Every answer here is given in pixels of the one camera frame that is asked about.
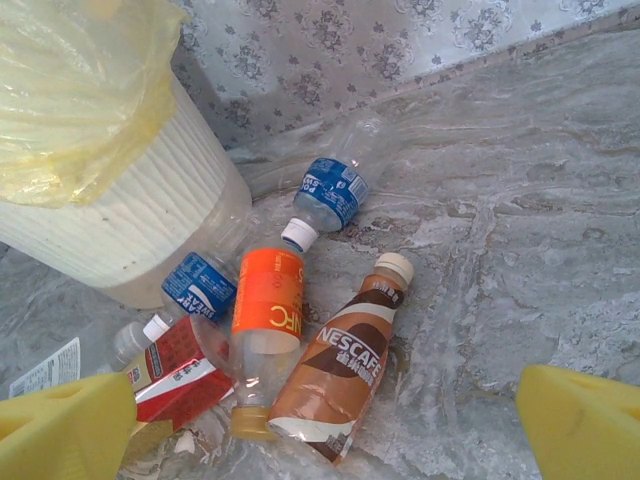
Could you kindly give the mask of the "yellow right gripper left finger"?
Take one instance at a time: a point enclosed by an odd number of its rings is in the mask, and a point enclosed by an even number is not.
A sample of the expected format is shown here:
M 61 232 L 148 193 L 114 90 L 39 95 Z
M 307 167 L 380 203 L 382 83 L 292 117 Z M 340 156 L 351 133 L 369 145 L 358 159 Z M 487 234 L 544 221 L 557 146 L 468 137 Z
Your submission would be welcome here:
M 1 402 L 3 479 L 114 479 L 136 422 L 122 373 Z

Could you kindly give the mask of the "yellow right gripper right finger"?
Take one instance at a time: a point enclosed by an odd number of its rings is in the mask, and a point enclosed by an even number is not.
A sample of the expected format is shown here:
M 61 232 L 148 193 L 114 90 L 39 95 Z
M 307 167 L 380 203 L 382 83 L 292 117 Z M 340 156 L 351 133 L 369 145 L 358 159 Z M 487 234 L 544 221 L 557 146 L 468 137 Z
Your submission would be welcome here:
M 639 478 L 637 386 L 530 365 L 516 408 L 544 479 Z

